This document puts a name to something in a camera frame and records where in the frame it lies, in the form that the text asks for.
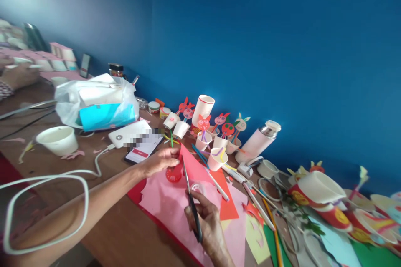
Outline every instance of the white cable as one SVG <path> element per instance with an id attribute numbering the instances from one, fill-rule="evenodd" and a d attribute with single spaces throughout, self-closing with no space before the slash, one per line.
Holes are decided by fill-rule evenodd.
<path id="1" fill-rule="evenodd" d="M 8 207 L 7 207 L 7 212 L 6 212 L 6 219 L 5 219 L 5 225 L 4 225 L 4 241 L 3 241 L 3 250 L 6 254 L 10 254 L 10 255 L 18 255 L 18 254 L 26 254 L 29 252 L 33 252 L 36 250 L 40 250 L 49 246 L 52 246 L 54 244 L 60 243 L 62 241 L 67 240 L 68 238 L 70 238 L 71 236 L 75 235 L 84 225 L 85 221 L 86 221 L 86 217 L 88 215 L 88 207 L 89 207 L 89 189 L 88 189 L 88 184 L 86 183 L 85 179 L 81 176 L 77 176 L 77 175 L 70 175 L 72 173 L 89 173 L 92 174 L 96 177 L 101 177 L 102 176 L 102 172 L 100 171 L 100 167 L 99 167 L 99 163 L 98 163 L 98 159 L 99 156 L 101 156 L 103 153 L 105 153 L 108 150 L 111 150 L 115 148 L 115 146 L 113 144 L 109 145 L 106 149 L 104 149 L 102 152 L 100 152 L 96 158 L 95 158 L 95 166 L 96 166 L 96 171 L 97 173 L 91 171 L 91 170 L 73 170 L 73 171 L 68 171 L 59 175 L 47 175 L 47 176 L 36 176 L 36 177 L 31 177 L 31 178 L 27 178 L 27 179 L 20 179 L 17 181 L 13 181 L 11 183 L 8 184 L 4 184 L 0 186 L 0 189 L 4 189 L 7 188 L 9 186 L 13 186 L 16 184 L 20 184 L 23 182 L 27 182 L 27 181 L 35 181 L 35 180 L 41 180 L 38 181 L 26 188 L 24 188 L 23 190 L 19 191 L 16 195 L 14 195 L 14 197 L 10 200 Z M 85 194 L 85 203 L 84 203 L 84 216 L 82 217 L 82 222 L 79 225 L 79 227 L 72 232 L 71 234 L 60 238 L 56 241 L 52 241 L 49 243 L 45 243 L 43 245 L 39 245 L 39 246 L 35 246 L 35 247 L 31 247 L 31 248 L 26 248 L 26 249 L 13 249 L 11 248 L 10 245 L 10 234 L 11 234 L 11 225 L 12 225 L 12 221 L 13 221 L 13 213 L 14 213 L 14 204 L 17 200 L 17 198 L 24 192 L 26 192 L 27 190 L 38 186 L 40 184 L 43 184 L 45 182 L 48 182 L 52 179 L 59 179 L 59 178 L 71 178 L 71 179 L 76 179 L 79 180 L 82 183 L 82 186 L 84 187 L 84 194 Z"/>

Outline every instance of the yellow paper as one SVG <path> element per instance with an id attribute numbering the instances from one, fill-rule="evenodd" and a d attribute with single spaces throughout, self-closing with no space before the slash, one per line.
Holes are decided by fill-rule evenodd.
<path id="1" fill-rule="evenodd" d="M 258 229 L 254 230 L 254 224 L 258 225 Z M 264 235 L 263 227 L 256 220 L 256 218 L 246 214 L 246 241 L 248 242 L 249 248 L 255 257 L 256 263 L 259 265 L 264 260 L 270 257 L 270 249 L 267 245 L 266 237 Z M 260 247 L 258 241 L 263 239 L 263 247 Z"/>

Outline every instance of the thermos bottle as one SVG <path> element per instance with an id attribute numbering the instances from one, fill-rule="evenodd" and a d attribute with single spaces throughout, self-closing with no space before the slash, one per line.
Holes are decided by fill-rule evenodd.
<path id="1" fill-rule="evenodd" d="M 235 155 L 237 162 L 248 162 L 259 156 L 275 139 L 281 130 L 280 124 L 272 120 L 267 121 L 259 127 L 254 134 L 246 141 L 241 150 Z"/>

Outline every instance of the hand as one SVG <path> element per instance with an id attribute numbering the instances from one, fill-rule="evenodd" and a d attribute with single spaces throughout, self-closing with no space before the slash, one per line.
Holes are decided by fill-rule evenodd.
<path id="1" fill-rule="evenodd" d="M 13 69 L 5 69 L 1 80 L 8 84 L 13 90 L 34 84 L 39 80 L 38 68 L 30 69 L 30 63 L 23 63 Z"/>
<path id="2" fill-rule="evenodd" d="M 226 241 L 220 223 L 218 208 L 211 203 L 201 193 L 191 191 L 192 196 L 199 201 L 195 204 L 198 211 L 200 229 L 202 230 L 202 246 L 212 260 L 224 259 L 229 261 Z M 196 223 L 192 214 L 191 207 L 186 207 L 185 216 L 187 217 L 190 231 L 196 231 Z"/>
<path id="3" fill-rule="evenodd" d="M 145 177 L 151 177 L 153 174 L 162 171 L 168 167 L 177 166 L 180 163 L 178 160 L 179 148 L 163 148 L 155 154 L 148 157 L 142 163 L 141 168 Z"/>

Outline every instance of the jar lid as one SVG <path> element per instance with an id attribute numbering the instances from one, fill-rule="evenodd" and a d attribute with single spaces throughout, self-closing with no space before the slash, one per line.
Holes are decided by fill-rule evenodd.
<path id="1" fill-rule="evenodd" d="M 151 109 L 158 109 L 160 108 L 160 104 L 156 101 L 151 101 L 147 104 Z"/>
<path id="2" fill-rule="evenodd" d="M 114 71 L 124 71 L 124 66 L 116 63 L 109 63 L 109 68 Z"/>

